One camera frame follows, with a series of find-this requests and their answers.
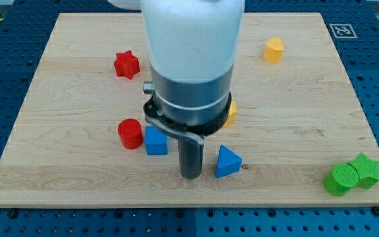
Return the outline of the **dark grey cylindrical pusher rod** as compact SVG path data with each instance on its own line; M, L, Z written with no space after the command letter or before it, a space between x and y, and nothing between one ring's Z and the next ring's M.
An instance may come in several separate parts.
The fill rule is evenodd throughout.
M205 140L178 140L180 174L189 180L197 178L202 171Z

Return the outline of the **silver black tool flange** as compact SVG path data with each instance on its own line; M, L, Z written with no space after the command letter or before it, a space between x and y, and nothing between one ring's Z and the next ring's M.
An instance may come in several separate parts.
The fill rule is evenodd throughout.
M151 67L152 81L145 93L152 95L143 106L145 119L167 136L203 144L204 137L222 127L228 116L232 94L232 69L201 81L177 81Z

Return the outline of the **yellow block behind arm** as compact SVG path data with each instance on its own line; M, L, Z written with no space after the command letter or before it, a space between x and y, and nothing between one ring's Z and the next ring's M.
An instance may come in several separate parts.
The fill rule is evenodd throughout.
M234 100L232 100L232 102L230 104L228 118L227 118L226 122L223 124L223 127L227 128L227 127L233 125L233 123L235 123L235 120L236 120L236 115L237 115L237 105L236 105L236 102Z

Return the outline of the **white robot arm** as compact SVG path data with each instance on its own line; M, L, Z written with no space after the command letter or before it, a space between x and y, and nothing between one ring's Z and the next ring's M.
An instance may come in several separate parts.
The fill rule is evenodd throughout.
M180 174L202 171L205 136L226 122L242 0L109 0L115 7L141 11L145 23L151 95L146 121L178 140Z

